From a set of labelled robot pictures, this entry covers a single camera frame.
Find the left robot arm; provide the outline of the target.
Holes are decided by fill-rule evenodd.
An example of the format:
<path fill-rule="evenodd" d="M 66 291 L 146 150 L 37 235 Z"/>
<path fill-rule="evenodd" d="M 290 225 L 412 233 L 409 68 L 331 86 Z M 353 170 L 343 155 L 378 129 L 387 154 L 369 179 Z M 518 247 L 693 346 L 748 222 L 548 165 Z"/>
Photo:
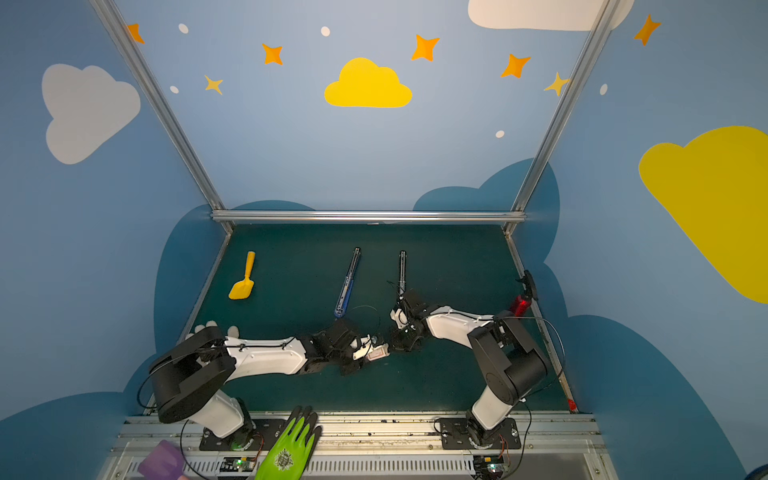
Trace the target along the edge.
<path fill-rule="evenodd" d="M 327 329 L 278 340 L 248 340 L 225 335 L 211 322 L 149 368 L 159 421 L 190 421 L 220 443 L 220 450 L 247 450 L 257 428 L 241 399 L 223 386 L 260 375 L 303 375 L 336 365 L 349 375 L 389 354 L 376 336 L 361 336 L 351 323 L 337 319 Z"/>

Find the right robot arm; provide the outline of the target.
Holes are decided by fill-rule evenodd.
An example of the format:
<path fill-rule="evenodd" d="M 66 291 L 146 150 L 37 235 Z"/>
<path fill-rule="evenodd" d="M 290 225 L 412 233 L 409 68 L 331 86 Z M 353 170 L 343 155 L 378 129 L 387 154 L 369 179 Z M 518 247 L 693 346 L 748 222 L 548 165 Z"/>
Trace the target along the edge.
<path fill-rule="evenodd" d="M 467 413 L 468 440 L 489 448 L 512 408 L 553 372 L 521 319 L 509 311 L 476 315 L 450 306 L 428 305 L 414 291 L 402 294 L 390 312 L 395 327 L 390 346 L 410 352 L 421 340 L 449 340 L 469 348 L 486 383 Z"/>

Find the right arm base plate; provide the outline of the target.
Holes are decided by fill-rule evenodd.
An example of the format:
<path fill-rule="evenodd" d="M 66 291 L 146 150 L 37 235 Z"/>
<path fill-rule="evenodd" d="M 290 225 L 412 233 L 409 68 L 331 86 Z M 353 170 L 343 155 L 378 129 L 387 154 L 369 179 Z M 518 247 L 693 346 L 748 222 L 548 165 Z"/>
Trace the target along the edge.
<path fill-rule="evenodd" d="M 433 427 L 444 450 L 518 450 L 522 437 L 514 419 L 506 418 L 492 429 L 485 429 L 469 418 L 442 417 Z"/>

